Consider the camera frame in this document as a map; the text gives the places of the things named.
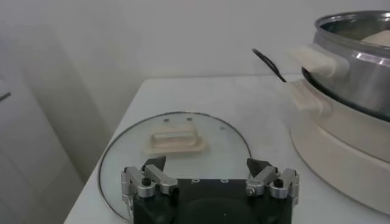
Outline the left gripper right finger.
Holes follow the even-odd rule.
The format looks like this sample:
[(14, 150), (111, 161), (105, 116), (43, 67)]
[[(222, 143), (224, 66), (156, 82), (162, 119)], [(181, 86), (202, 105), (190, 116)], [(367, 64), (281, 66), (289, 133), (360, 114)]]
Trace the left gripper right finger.
[(248, 158), (250, 177), (246, 180), (246, 194), (250, 197), (264, 195), (266, 190), (272, 198), (298, 198), (299, 174), (294, 169), (280, 172), (267, 161)]

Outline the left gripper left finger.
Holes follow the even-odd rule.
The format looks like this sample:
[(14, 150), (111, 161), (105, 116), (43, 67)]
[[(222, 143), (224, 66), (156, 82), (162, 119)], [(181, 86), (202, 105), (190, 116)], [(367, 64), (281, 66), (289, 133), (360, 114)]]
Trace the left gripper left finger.
[(122, 196), (137, 195), (140, 198), (153, 197), (157, 190), (164, 195), (175, 195), (179, 192), (179, 181), (167, 176), (163, 169), (166, 157), (148, 159), (141, 169), (135, 166), (125, 167), (121, 172)]

